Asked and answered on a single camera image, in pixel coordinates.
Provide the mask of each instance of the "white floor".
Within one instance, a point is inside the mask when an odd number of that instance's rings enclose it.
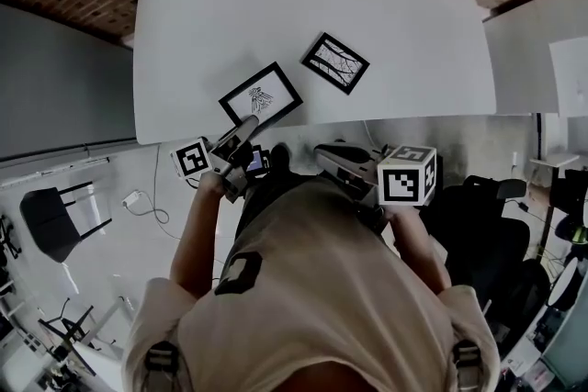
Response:
[[[370,136],[363,122],[269,129],[257,139],[257,143],[271,148],[280,141],[286,142],[293,152],[292,170],[301,173],[316,173],[318,169],[311,157],[313,147],[337,138],[366,144],[374,140],[377,145],[386,142],[435,145],[445,157],[447,181],[458,183],[468,174],[509,178],[514,151],[518,159],[513,173],[520,177],[534,132],[531,117],[411,118],[371,121],[368,127]],[[156,204],[169,213],[170,220],[164,225],[165,229],[180,237],[195,190],[175,175],[169,151],[177,146],[177,142],[161,146]],[[118,296],[124,296],[129,300],[127,315],[117,314],[101,334],[104,342],[116,340],[122,345],[145,282],[155,276],[168,275],[177,240],[160,229],[153,214],[135,217],[120,204],[133,190],[144,191],[153,198],[156,153],[156,146],[128,151],[113,156],[109,163],[45,177],[0,192],[0,211],[14,222],[15,234],[23,249],[17,260],[9,261],[20,298],[27,300],[17,318],[42,340],[47,342],[48,337],[39,328],[37,320],[57,317],[67,297],[71,302],[65,310],[65,317],[77,320],[89,306],[95,307],[93,318],[99,318]],[[113,221],[103,231],[78,245],[65,264],[58,264],[36,247],[20,217],[18,205],[28,191],[52,186],[63,189],[88,180],[94,182],[96,196],[68,208],[74,222],[82,231],[96,225],[98,219],[112,217]],[[87,192],[81,190],[75,196],[85,194]],[[149,208],[144,196],[132,207],[136,212]],[[219,262],[215,263],[216,276],[232,246],[241,208],[241,203],[222,202],[217,228],[215,257]],[[538,208],[536,215],[544,218],[545,214],[540,211]],[[507,205],[504,214],[527,222],[532,232],[532,245],[538,242],[543,228],[540,220],[523,213],[515,204]],[[17,302],[16,299],[11,301],[10,297],[6,299],[9,303]]]

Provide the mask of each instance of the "framed drawing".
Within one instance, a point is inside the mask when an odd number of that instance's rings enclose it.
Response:
[[[302,98],[274,62],[229,92],[219,103],[237,126],[243,123],[243,118],[257,116],[257,135],[302,105]]]
[[[302,64],[348,95],[369,67],[369,62],[327,33],[314,43]]]

